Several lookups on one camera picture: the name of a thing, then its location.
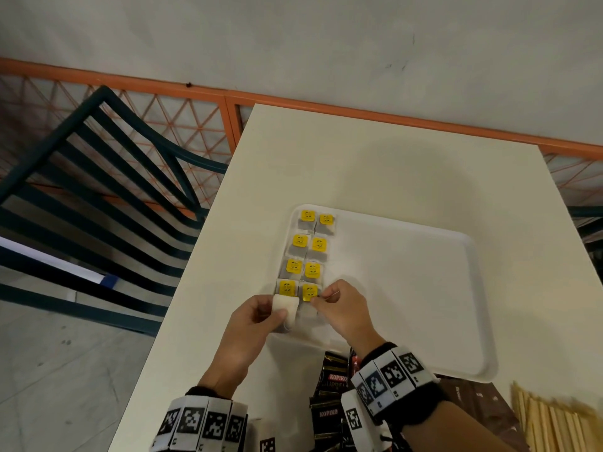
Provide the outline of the person's right hand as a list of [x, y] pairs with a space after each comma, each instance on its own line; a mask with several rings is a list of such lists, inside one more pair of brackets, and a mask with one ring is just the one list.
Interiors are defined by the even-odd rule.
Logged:
[[320, 297], [336, 299], [329, 310], [317, 311], [360, 358], [385, 344], [386, 340], [373, 326], [365, 296], [350, 283], [336, 280]]

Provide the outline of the person's left hand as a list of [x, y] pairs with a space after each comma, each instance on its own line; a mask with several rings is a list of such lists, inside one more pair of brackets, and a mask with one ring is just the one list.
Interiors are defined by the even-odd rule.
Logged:
[[275, 329], [258, 325], [271, 314], [272, 300], [273, 295], [254, 295], [242, 303], [231, 314], [214, 357], [229, 356], [251, 365]]

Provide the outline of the white tea bag pouch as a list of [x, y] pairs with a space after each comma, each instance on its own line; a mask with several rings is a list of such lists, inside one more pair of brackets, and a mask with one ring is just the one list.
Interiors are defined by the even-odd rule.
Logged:
[[299, 307], [299, 298], [297, 296], [287, 296], [275, 294], [272, 300], [271, 312], [285, 311], [286, 318], [283, 323], [274, 329], [273, 333], [285, 334], [291, 332], [296, 326], [297, 312]]

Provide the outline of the person's left forearm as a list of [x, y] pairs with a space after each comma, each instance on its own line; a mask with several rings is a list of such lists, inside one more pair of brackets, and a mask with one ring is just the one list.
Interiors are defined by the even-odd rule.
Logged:
[[247, 376], [250, 363], [229, 356], [216, 356], [197, 383], [215, 396], [231, 400]]

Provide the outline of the rows of yellow-tagged tea bags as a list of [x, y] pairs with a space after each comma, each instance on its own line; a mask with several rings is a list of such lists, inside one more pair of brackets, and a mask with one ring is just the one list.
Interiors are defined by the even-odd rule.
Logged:
[[311, 298], [327, 285], [327, 267], [335, 253], [338, 212], [311, 204], [296, 207], [286, 231], [274, 292], [297, 298], [298, 320], [316, 320]]

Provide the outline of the white plastic tray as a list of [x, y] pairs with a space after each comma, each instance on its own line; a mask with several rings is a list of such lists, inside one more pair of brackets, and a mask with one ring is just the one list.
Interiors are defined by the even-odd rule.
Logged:
[[332, 216], [327, 286], [343, 279], [368, 301], [377, 331], [411, 348], [434, 373], [492, 382], [499, 365], [474, 241], [466, 234], [302, 204], [291, 212], [285, 248], [302, 213]]

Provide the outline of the stack of black coffee sachets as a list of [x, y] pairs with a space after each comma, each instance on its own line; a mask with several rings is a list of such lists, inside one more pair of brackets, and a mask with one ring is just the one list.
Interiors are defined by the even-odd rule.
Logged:
[[324, 353], [318, 382], [309, 399], [314, 443], [311, 452], [357, 452], [341, 402], [352, 387], [349, 363], [340, 354]]

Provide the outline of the right wrist marker band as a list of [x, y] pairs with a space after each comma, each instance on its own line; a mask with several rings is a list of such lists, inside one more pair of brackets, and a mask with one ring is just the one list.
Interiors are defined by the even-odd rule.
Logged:
[[404, 442], [403, 428], [424, 423], [444, 401], [440, 381], [405, 346], [362, 361], [341, 396], [356, 452], [385, 452]]

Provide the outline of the wrist marker band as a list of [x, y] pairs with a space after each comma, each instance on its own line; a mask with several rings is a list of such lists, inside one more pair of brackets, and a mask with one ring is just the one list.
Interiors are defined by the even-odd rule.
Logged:
[[424, 423], [444, 401], [440, 381], [405, 346], [362, 361], [341, 396], [356, 452], [385, 452], [404, 442], [403, 428]]
[[216, 395], [172, 400], [148, 452], [241, 452], [248, 406]]

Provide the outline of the white block with marker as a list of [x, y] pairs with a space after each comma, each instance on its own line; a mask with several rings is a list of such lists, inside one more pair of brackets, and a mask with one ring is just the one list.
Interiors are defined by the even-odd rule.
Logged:
[[273, 420], [254, 418], [247, 421], [244, 452], [280, 452], [280, 433]]

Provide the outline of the pile of brown sachets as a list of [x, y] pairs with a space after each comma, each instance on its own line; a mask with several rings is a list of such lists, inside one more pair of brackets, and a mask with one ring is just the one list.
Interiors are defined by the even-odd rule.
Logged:
[[520, 421], [493, 383], [441, 377], [450, 400], [517, 452], [531, 452]]

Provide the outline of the dark green slatted chair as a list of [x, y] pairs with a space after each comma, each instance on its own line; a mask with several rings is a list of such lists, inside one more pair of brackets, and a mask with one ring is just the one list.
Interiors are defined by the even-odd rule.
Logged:
[[0, 181], [0, 236], [101, 274], [93, 283], [0, 247], [0, 303], [156, 337], [229, 164], [160, 135], [97, 88]]

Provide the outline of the orange lattice fence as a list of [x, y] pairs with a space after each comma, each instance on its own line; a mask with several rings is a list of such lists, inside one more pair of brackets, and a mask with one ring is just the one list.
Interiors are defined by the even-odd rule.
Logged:
[[0, 58], [0, 181], [102, 85], [160, 135], [220, 163], [230, 163], [253, 106], [273, 105], [535, 144], [566, 205], [603, 206], [603, 145], [9, 58]]

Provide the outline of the white board with blue corner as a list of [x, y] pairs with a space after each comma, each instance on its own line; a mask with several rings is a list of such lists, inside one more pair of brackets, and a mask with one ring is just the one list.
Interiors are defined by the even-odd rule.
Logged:
[[105, 286], [107, 288], [114, 288], [119, 278], [112, 274], [101, 274], [80, 266], [76, 263], [63, 260], [61, 258], [46, 254], [40, 250], [35, 250], [29, 246], [15, 242], [8, 238], [0, 236], [0, 247], [12, 250], [19, 253], [22, 256], [30, 258], [35, 261], [42, 262], [46, 265], [55, 267], [64, 272], [76, 275], [79, 278], [83, 278], [93, 283]]

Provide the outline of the pile of wooden stirrers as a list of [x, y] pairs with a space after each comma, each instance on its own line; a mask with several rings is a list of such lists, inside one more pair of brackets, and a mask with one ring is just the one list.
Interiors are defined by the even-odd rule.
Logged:
[[603, 452], [603, 418], [577, 400], [546, 400], [511, 385], [511, 407], [530, 452]]

